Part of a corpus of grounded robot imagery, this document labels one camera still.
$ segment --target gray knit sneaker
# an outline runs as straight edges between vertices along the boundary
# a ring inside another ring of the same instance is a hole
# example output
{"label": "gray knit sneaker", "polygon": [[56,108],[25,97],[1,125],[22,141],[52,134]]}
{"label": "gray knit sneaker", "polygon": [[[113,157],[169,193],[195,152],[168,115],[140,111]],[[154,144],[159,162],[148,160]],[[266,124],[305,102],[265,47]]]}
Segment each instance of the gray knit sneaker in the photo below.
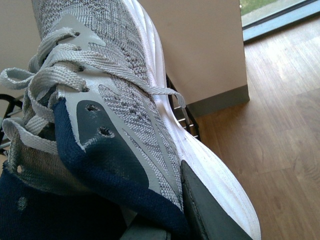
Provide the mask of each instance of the gray knit sneaker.
{"label": "gray knit sneaker", "polygon": [[[27,87],[24,119],[3,122],[12,144],[1,184],[16,181],[20,191],[16,199],[0,195],[4,199],[0,203],[18,202],[20,211],[41,215],[36,208],[40,195],[46,201],[48,195],[62,196],[61,203],[65,198],[72,205],[70,196],[94,193],[106,204],[121,206],[126,216],[137,213],[186,239],[180,160],[152,96],[175,94],[182,107],[185,103],[171,89],[150,86],[144,46],[126,4],[33,1],[42,39],[38,53],[29,71],[10,68],[0,75],[1,84],[8,88]],[[77,204],[83,206],[79,198]],[[18,222],[17,227],[30,232],[28,239],[48,239],[43,227],[24,223],[28,214],[23,218],[0,214],[0,238],[18,239],[19,233],[9,231],[7,224]],[[83,218],[76,211],[70,214]],[[64,215],[57,216],[60,225],[78,229],[66,223]],[[110,232],[101,236],[117,239],[122,230],[118,227],[114,238]],[[62,239],[56,232],[52,239]]]}

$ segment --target white midsole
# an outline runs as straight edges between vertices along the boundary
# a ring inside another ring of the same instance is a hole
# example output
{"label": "white midsole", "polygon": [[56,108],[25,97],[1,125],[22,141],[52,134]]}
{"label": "white midsole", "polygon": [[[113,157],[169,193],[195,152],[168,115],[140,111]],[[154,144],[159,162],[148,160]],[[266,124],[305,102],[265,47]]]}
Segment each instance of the white midsole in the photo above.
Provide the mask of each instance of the white midsole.
{"label": "white midsole", "polygon": [[[151,86],[167,87],[162,45],[147,12],[137,0],[122,0],[138,29],[145,52]],[[254,240],[261,239],[256,211],[228,167],[205,145],[185,131],[176,120],[167,96],[154,97],[161,118],[171,134],[181,160],[187,161],[222,208]]]}

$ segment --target white wall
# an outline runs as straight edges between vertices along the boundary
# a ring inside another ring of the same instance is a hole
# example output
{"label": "white wall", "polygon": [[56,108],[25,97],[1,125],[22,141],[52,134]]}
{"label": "white wall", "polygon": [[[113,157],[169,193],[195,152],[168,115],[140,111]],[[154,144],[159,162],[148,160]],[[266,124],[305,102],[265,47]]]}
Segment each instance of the white wall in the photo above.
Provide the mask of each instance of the white wall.
{"label": "white wall", "polygon": [[[39,44],[31,0],[0,0],[0,72],[13,67],[27,70]],[[23,92],[0,86],[0,94],[18,97]],[[6,109],[7,102],[0,101],[0,117]]]}
{"label": "white wall", "polygon": [[157,28],[166,72],[187,104],[247,84],[238,0],[139,0]]}

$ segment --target grass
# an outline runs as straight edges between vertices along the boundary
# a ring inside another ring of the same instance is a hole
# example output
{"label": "grass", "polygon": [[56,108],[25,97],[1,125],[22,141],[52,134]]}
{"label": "grass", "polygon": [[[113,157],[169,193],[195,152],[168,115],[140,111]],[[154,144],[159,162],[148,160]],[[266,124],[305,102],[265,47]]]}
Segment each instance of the grass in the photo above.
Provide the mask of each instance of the grass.
{"label": "grass", "polygon": [[268,4],[274,3],[277,0],[240,0],[241,15],[252,12]]}

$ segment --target window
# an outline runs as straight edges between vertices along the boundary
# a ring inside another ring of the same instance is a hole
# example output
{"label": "window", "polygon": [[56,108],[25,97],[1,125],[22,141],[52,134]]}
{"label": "window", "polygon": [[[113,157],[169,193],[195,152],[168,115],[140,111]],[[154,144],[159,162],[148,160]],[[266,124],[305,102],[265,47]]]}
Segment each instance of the window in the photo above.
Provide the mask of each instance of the window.
{"label": "window", "polygon": [[243,40],[320,13],[320,0],[240,0]]}

